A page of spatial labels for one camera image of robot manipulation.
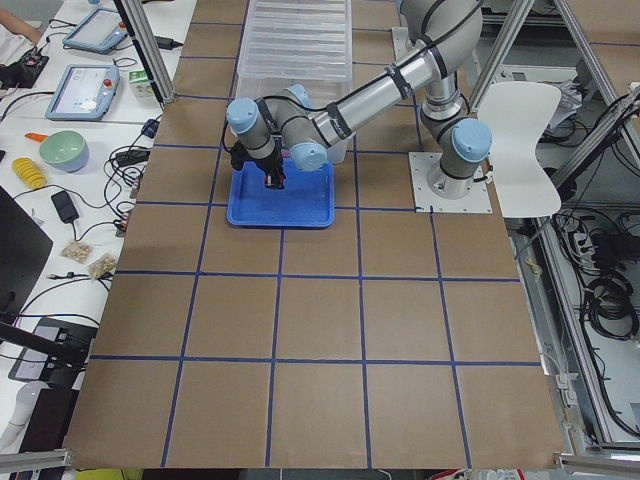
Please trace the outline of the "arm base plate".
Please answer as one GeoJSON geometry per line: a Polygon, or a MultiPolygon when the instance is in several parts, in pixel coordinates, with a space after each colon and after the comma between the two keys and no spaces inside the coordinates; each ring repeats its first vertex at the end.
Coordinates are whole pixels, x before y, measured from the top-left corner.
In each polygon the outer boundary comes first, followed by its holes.
{"type": "Polygon", "coordinates": [[[409,30],[407,27],[392,27],[391,37],[394,48],[394,58],[396,60],[405,57],[414,48],[414,44],[409,38],[409,30]]]}
{"type": "Polygon", "coordinates": [[[414,210],[422,213],[491,214],[482,168],[467,179],[453,179],[441,169],[442,154],[410,152],[414,210]]]}

